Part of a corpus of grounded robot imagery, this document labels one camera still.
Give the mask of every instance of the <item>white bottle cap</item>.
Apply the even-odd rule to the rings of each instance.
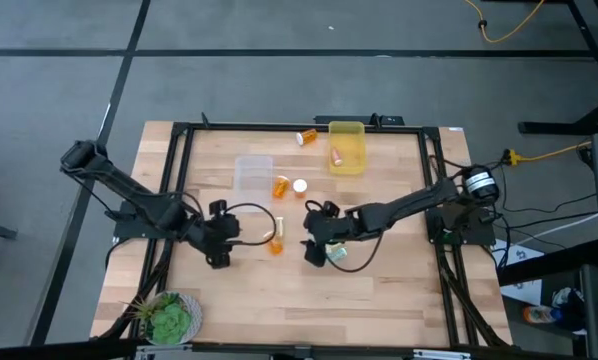
[[[292,189],[295,192],[299,192],[299,193],[304,192],[304,191],[308,190],[308,183],[304,179],[297,179],[292,184]]]

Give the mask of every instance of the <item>wooden tabletop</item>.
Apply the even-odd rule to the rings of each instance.
[[[171,122],[147,122],[133,178],[157,191],[168,149]],[[440,129],[444,156],[469,163],[463,131]],[[208,203],[230,199],[235,159],[241,155],[273,157],[273,175],[303,178],[307,199],[332,200],[342,210],[367,202],[387,202],[424,187],[417,138],[405,134],[366,134],[368,167],[355,177],[333,176],[327,167],[327,134],[299,147],[290,132],[195,131],[186,191]],[[183,145],[178,146],[181,156]],[[175,160],[171,189],[178,160]],[[428,243],[424,216],[396,223],[384,235],[374,261],[347,274],[330,265],[316,268],[303,259],[306,239],[304,200],[290,192],[271,202],[284,217],[285,248],[273,256],[265,246],[235,247],[229,268],[212,270],[203,254],[176,244],[167,288],[194,296],[203,310],[195,341],[257,344],[448,346],[439,273]],[[245,241],[261,241],[271,229],[261,213],[237,213]],[[137,291],[145,240],[134,240],[112,254],[92,335],[103,333]],[[354,268],[369,256],[374,241],[347,243],[339,265]],[[508,322],[492,259],[476,246],[464,246],[470,295],[497,334],[511,343]],[[460,338],[466,340],[461,305],[454,308]]]

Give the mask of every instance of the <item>succulent plant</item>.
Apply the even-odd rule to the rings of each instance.
[[[152,302],[140,301],[130,306],[136,309],[134,317],[141,320],[144,336],[155,344],[178,344],[192,322],[177,293],[163,293]]]

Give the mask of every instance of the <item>clear plastic container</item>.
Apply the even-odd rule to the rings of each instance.
[[[356,121],[332,121],[328,125],[328,164],[330,172],[338,175],[356,175],[366,170],[365,127]],[[339,155],[335,165],[333,153]]]
[[[270,209],[272,202],[272,167],[270,156],[247,155],[235,159],[232,201],[228,206],[252,202]],[[238,207],[235,212],[262,212],[254,206]]]

